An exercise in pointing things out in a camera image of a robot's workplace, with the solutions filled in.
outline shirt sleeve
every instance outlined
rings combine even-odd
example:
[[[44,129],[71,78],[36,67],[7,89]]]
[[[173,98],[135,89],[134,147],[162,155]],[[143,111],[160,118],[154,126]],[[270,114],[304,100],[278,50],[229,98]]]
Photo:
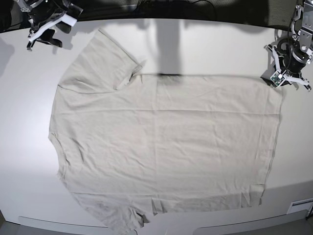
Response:
[[[70,65],[59,86],[82,94],[111,93],[127,85],[141,66],[101,31]]]

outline t-shirt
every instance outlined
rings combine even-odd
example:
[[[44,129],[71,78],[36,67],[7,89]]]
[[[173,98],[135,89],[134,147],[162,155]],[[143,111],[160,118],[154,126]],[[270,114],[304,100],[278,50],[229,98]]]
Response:
[[[281,89],[140,68],[100,29],[57,87],[49,138],[76,201],[121,235],[145,214],[259,205]]]

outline white table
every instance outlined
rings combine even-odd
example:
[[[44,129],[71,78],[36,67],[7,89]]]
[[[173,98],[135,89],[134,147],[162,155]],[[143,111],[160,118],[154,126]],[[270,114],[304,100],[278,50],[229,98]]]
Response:
[[[56,86],[94,30],[144,64],[142,73],[231,74],[260,77],[268,68],[266,44],[274,29],[191,20],[109,20],[78,23],[56,33],[64,49],[40,43],[26,51],[28,30],[0,34],[0,210],[67,224],[103,226],[72,199],[58,180],[58,160],[48,140]],[[303,69],[313,82],[313,66]],[[286,214],[291,201],[313,197],[313,93],[284,88],[282,122],[262,205],[231,211],[157,215],[139,235],[190,235],[199,227]]]

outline table surface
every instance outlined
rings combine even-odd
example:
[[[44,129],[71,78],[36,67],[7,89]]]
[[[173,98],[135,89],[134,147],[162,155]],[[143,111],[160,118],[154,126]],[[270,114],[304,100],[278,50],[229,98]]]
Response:
[[[264,46],[282,32],[262,27],[192,20],[132,19],[78,23],[57,32],[64,48],[36,43],[28,30],[0,34],[0,210],[18,217],[103,226],[80,208],[56,176],[58,159],[48,140],[56,86],[98,27],[143,65],[141,73],[269,75]],[[313,82],[313,66],[303,69]],[[286,214],[291,201],[313,197],[313,93],[286,86],[275,157],[262,204],[255,208],[152,217],[139,234],[191,234],[198,227]]]

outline beige t-shirt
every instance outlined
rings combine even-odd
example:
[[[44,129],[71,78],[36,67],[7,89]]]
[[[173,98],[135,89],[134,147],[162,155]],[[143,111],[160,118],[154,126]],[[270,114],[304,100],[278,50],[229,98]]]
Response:
[[[139,69],[100,29],[57,87],[49,138],[77,202],[121,235],[147,213],[259,205],[281,90]]]

